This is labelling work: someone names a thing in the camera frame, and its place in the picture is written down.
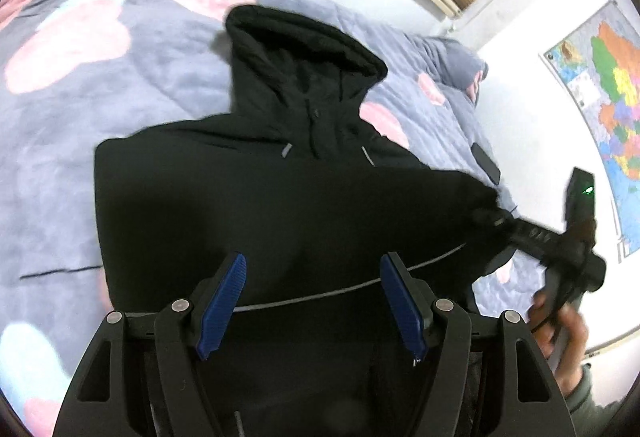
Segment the grey sleeve forearm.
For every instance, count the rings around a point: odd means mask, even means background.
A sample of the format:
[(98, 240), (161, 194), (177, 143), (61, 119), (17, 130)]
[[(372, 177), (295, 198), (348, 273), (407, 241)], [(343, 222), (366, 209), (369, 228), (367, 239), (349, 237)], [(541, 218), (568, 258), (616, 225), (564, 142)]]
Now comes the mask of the grey sleeve forearm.
[(620, 409), (619, 401), (608, 405), (597, 405), (592, 397), (592, 377), (590, 365), (582, 366), (582, 379), (577, 387), (565, 398), (578, 437), (599, 437)]

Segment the person's right hand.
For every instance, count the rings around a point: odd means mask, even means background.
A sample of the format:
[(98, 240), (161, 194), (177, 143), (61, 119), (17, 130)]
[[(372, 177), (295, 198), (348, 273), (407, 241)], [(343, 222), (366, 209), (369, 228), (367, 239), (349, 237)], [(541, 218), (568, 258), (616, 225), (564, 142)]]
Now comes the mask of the person's right hand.
[(555, 356), (553, 376), (566, 400), (589, 394), (590, 384), (582, 358), (585, 357), (588, 329), (584, 318), (571, 303), (565, 303), (555, 317), (547, 319), (547, 295), (539, 290), (527, 311), (528, 326), (546, 359)]

